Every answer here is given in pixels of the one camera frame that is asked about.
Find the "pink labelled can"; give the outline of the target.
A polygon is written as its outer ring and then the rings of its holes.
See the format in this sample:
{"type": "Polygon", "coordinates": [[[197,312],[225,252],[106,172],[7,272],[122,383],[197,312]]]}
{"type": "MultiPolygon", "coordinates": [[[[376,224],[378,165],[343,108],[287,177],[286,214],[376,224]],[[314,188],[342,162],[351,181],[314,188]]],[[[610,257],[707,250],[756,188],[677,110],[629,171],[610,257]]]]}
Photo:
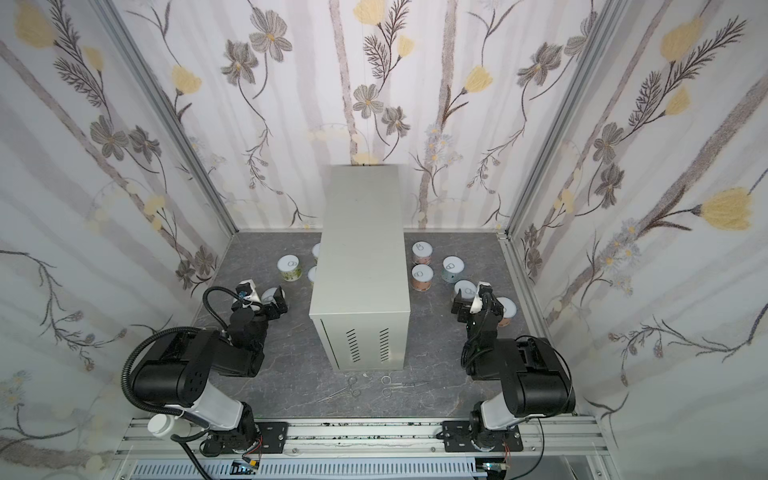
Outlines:
{"type": "Polygon", "coordinates": [[[454,284],[454,292],[462,300],[473,300],[477,294],[477,286],[469,280],[459,280],[454,284]]]}

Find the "orange labelled can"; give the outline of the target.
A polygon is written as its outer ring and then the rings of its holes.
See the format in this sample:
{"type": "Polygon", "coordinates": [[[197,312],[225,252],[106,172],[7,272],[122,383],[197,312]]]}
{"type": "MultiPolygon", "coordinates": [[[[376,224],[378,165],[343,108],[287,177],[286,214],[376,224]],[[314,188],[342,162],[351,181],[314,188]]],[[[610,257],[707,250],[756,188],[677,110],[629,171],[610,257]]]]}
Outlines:
{"type": "Polygon", "coordinates": [[[510,298],[507,297],[499,297],[498,301],[503,307],[503,315],[502,319],[498,322],[498,327],[503,328],[511,323],[512,319],[517,313],[517,306],[510,298]]]}

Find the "teal labelled can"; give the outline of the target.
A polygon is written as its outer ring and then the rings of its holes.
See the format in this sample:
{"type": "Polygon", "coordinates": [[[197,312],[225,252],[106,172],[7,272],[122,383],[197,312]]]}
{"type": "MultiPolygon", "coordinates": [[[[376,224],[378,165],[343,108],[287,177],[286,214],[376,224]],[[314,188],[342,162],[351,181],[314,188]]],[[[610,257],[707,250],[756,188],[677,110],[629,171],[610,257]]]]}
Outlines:
{"type": "Polygon", "coordinates": [[[278,287],[271,287],[263,292],[261,295],[261,303],[263,305],[282,305],[285,304],[285,294],[283,291],[283,288],[278,287]]]}

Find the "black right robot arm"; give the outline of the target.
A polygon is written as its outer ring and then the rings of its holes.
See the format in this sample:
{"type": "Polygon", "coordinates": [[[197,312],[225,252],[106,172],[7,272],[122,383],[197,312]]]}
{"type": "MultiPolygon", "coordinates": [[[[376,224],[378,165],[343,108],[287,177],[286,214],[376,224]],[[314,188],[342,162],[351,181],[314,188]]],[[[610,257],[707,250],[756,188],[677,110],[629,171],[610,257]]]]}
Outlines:
{"type": "Polygon", "coordinates": [[[473,380],[498,381],[501,392],[477,403],[467,421],[442,424],[447,451],[520,451],[522,444],[514,439],[520,424],[574,412],[570,370],[550,342],[498,336],[504,306],[489,284],[480,283],[473,298],[456,294],[451,312],[466,326],[460,366],[473,380]]]}

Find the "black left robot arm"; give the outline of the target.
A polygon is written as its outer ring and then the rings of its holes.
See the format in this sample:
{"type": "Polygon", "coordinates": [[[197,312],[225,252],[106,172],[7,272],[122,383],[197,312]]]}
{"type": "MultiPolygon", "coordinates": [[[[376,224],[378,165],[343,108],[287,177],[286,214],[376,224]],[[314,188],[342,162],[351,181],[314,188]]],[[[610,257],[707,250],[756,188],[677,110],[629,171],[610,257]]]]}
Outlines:
{"type": "Polygon", "coordinates": [[[123,394],[151,414],[154,436],[186,451],[196,443],[207,458],[280,454],[287,423],[256,420],[248,403],[229,397],[209,378],[258,375],[269,324],[288,311],[285,294],[276,287],[260,297],[250,281],[223,292],[233,299],[229,320],[215,328],[168,328],[143,340],[123,366],[123,394]]]}

